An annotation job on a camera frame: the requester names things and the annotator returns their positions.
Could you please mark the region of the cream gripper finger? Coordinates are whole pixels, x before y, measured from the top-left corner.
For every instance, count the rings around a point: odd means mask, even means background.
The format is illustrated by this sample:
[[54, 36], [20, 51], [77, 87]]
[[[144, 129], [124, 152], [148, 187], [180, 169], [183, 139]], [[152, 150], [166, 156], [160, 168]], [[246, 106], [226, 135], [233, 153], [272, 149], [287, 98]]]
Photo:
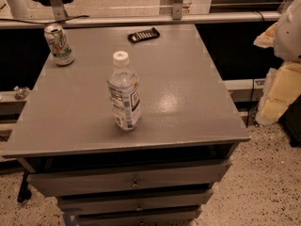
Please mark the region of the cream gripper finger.
[[255, 120], [269, 125], [277, 122], [288, 107], [301, 95], [301, 64], [283, 62], [266, 75]]
[[277, 23], [273, 23], [272, 25], [270, 25], [254, 40], [253, 44], [261, 48], [273, 47], [276, 28]]

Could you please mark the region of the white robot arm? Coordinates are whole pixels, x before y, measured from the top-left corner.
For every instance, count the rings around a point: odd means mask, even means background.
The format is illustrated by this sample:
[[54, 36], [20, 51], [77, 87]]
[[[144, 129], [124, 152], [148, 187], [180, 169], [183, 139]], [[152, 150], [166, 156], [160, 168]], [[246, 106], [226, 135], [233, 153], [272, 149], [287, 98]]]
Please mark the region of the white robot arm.
[[255, 116], [258, 124], [273, 124], [301, 95], [301, 0], [293, 0], [254, 44], [273, 48], [275, 56], [283, 60], [278, 69], [270, 69], [266, 75]]

